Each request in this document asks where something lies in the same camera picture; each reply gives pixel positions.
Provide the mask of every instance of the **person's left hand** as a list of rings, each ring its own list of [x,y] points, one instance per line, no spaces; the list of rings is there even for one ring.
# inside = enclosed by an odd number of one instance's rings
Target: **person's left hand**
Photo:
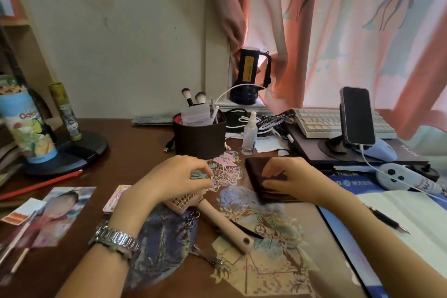
[[[169,158],[142,177],[121,194],[109,226],[130,234],[138,234],[153,207],[163,201],[213,185],[208,179],[191,179],[199,170],[212,177],[213,171],[205,160],[180,156]]]

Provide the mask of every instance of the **blue cookie can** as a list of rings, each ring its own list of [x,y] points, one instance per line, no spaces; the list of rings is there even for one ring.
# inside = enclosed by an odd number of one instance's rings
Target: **blue cookie can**
[[[0,113],[29,163],[54,158],[57,149],[28,91],[0,95]]]

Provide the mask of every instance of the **brown leather wallet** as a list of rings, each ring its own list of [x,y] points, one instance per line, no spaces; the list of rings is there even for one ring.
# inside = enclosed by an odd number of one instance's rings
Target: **brown leather wallet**
[[[252,183],[260,202],[262,204],[299,202],[299,200],[293,196],[262,186],[263,181],[268,178],[261,176],[261,173],[269,160],[270,157],[251,157],[245,160],[245,169],[247,170],[250,182]],[[270,179],[287,180],[287,177],[281,173]]]

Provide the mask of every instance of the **black phone screen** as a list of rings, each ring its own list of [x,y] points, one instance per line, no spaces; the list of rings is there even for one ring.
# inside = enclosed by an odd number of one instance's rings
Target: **black phone screen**
[[[343,87],[341,90],[343,139],[350,144],[374,145],[376,135],[367,89]]]

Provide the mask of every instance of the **spray bottle cap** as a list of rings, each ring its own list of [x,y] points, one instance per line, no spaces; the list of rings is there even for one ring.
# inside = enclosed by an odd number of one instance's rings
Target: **spray bottle cap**
[[[248,125],[250,125],[250,126],[256,125],[256,112],[255,111],[251,112]]]

